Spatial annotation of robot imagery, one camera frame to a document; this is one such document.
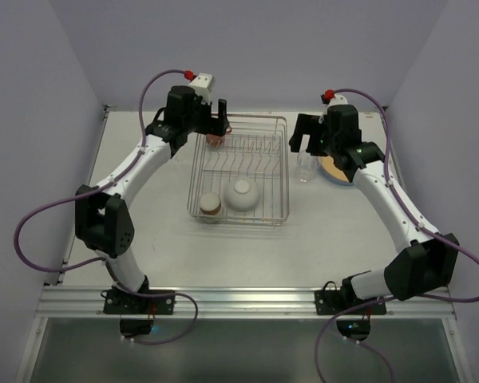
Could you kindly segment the pink mug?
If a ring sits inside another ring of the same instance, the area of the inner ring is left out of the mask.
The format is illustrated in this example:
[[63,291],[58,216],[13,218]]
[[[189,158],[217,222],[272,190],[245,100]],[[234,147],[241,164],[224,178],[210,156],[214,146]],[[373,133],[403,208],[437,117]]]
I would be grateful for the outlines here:
[[223,136],[208,134],[206,135],[206,143],[208,146],[212,148],[218,148],[219,146],[224,144],[227,135],[230,134],[231,132],[232,132],[232,127],[229,126],[226,129],[225,134]]

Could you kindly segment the yellow plate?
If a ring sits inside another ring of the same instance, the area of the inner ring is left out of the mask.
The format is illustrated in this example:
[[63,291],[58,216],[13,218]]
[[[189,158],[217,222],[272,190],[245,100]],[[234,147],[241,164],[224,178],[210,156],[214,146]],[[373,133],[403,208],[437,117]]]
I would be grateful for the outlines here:
[[321,156],[319,157],[319,167],[323,167],[325,168],[332,176],[340,179],[340,180],[344,180],[344,181],[348,181],[350,182],[346,175],[344,174],[343,171],[341,171],[340,169],[338,169],[335,165],[334,165],[334,161],[333,159],[330,157],[330,156]]

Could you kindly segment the clear drinking glass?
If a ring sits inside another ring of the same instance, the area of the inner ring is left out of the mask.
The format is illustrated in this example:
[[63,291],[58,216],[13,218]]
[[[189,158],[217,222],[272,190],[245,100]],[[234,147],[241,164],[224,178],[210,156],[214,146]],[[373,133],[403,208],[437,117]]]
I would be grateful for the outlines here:
[[302,183],[307,183],[315,178],[318,171],[319,160],[316,156],[301,151],[297,155],[296,177]]

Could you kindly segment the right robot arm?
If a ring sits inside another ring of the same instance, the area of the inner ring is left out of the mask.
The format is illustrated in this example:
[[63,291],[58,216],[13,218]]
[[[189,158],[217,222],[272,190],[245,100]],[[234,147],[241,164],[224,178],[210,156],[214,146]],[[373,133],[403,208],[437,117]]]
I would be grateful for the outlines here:
[[[300,113],[289,141],[292,152],[309,137],[306,152],[329,156],[335,166],[367,198],[393,240],[396,257],[384,268],[351,275],[337,290],[323,290],[323,301],[335,312],[355,308],[388,295],[400,301],[447,286],[457,261],[453,234],[443,241],[438,229],[420,216],[398,181],[385,172],[385,155],[362,139],[358,110],[334,105],[323,116]],[[410,217],[419,218],[413,224]]]

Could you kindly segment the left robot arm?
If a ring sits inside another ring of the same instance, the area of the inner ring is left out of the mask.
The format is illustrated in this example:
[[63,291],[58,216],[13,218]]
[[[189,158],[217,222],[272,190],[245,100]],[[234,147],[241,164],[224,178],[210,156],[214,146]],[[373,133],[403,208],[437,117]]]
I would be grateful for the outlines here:
[[105,260],[116,286],[125,292],[137,294],[147,281],[131,249],[135,229],[129,207],[136,195],[190,134],[224,136],[229,128],[224,99],[212,113],[212,88],[208,75],[173,86],[162,119],[141,125],[141,141],[123,162],[96,186],[77,189],[75,235]]

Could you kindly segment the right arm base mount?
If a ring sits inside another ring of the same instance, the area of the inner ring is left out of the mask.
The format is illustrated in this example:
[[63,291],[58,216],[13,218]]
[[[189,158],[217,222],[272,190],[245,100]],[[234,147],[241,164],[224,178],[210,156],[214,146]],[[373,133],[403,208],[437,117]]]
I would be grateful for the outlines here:
[[[338,287],[335,282],[328,281],[321,289],[314,291],[314,299],[317,315],[333,316],[344,310],[349,310],[368,302],[374,302],[380,299],[380,297],[362,300],[356,297],[349,283]],[[354,319],[337,318],[335,326],[338,332],[347,340],[363,342],[370,335],[372,317],[386,314],[386,304],[379,302],[375,305],[365,306],[349,312],[348,315],[353,315]]]

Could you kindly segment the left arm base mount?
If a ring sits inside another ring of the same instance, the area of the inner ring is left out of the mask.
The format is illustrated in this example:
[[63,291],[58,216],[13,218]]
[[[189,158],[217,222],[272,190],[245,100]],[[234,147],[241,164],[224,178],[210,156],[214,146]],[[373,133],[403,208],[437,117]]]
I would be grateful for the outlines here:
[[151,332],[154,319],[159,315],[172,315],[175,296],[168,295],[168,290],[154,290],[148,292],[147,288],[141,289],[142,294],[153,295],[153,298],[142,298],[129,294],[116,287],[101,292],[105,300],[103,313],[119,316],[144,316],[141,319],[121,319],[119,321],[120,333],[125,338],[147,335]]

